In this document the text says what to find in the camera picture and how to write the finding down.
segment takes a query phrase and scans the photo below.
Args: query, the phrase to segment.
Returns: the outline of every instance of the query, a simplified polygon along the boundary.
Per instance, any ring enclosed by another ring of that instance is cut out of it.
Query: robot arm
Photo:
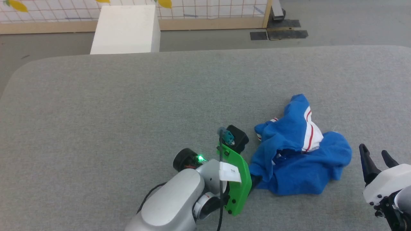
[[[379,170],[364,144],[360,145],[365,181],[365,201],[376,210],[376,217],[387,219],[393,231],[411,231],[411,165],[398,164],[387,151],[381,153],[389,167]]]
[[[259,183],[258,179],[252,180],[246,161],[239,155],[249,140],[232,125],[220,128],[218,133],[218,153],[238,167],[241,183],[220,180],[220,161],[206,160],[185,148],[173,161],[178,174],[143,201],[126,231],[193,231],[197,220],[205,219],[223,205],[231,215],[241,212],[252,185]]]

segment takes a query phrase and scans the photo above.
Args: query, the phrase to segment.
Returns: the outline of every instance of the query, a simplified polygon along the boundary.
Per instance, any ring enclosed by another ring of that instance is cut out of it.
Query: gray floor
[[[295,46],[400,45],[411,47],[409,0],[282,0],[299,19],[306,39],[250,41],[250,31],[166,31],[161,51],[253,49]],[[12,73],[33,60],[90,52],[93,33],[0,35],[0,96]]]

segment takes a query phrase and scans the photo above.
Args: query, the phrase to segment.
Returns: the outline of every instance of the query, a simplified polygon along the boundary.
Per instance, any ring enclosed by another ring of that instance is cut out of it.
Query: black cable
[[[223,162],[223,131],[220,131],[219,134],[219,150],[220,150],[220,162]],[[221,223],[223,222],[223,208],[224,208],[224,200],[223,200],[223,182],[220,180],[220,217],[218,219],[218,226],[217,231],[220,231]]]
[[[165,185],[167,182],[164,182],[164,183],[161,183],[161,184],[159,184],[159,185],[156,185],[154,188],[152,188],[148,193],[147,193],[147,195],[144,197],[144,200],[143,200],[143,202],[141,203],[141,205],[140,205],[140,207],[139,207],[139,210],[137,210],[137,213],[139,213],[140,211],[141,211],[141,209],[143,208],[143,205],[144,205],[144,203],[145,203],[145,201],[147,200],[147,198],[148,198],[148,196],[156,189],[156,188],[158,188],[158,187],[160,187],[160,186],[163,186],[163,185]]]

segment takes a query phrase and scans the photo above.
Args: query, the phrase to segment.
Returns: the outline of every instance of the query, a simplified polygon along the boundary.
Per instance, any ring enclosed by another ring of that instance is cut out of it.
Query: black wheel
[[[197,168],[201,164],[196,161],[197,153],[189,148],[184,148],[174,158],[173,168],[177,171],[181,171],[186,168]]]

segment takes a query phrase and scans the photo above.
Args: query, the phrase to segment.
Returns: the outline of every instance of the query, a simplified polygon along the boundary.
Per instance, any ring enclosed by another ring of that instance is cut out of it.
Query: blue cloth
[[[255,126],[261,144],[249,169],[251,174],[263,177],[257,188],[278,195],[320,194],[331,179],[341,178],[352,150],[343,135],[326,132],[315,150],[305,152],[304,139],[310,126],[304,118],[307,110],[309,102],[305,96],[294,95],[283,118]]]

